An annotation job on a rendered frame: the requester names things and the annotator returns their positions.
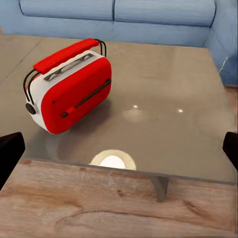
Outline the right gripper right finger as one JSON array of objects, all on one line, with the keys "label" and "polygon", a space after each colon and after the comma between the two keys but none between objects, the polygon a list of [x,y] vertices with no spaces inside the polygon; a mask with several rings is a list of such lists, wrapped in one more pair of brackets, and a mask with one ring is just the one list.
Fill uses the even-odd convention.
[{"label": "right gripper right finger", "polygon": [[226,133],[223,150],[238,171],[238,133]]}]

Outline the radio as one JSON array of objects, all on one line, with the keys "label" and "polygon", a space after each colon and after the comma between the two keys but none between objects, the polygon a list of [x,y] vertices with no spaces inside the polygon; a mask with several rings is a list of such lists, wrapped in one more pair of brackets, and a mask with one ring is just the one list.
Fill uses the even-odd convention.
[{"label": "radio", "polygon": [[[86,51],[98,46],[99,42],[101,54]],[[101,42],[105,45],[105,57]],[[99,39],[86,39],[33,65],[23,88],[26,108],[38,125],[51,134],[61,134],[108,97],[112,68],[106,57],[106,47]],[[34,71],[37,73],[26,90],[26,80]]]}]

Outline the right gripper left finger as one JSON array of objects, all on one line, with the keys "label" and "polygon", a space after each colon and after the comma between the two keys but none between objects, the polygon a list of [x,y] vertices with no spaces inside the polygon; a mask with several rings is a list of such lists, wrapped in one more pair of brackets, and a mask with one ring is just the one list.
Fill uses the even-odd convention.
[{"label": "right gripper left finger", "polygon": [[0,190],[25,151],[21,132],[0,137]]}]

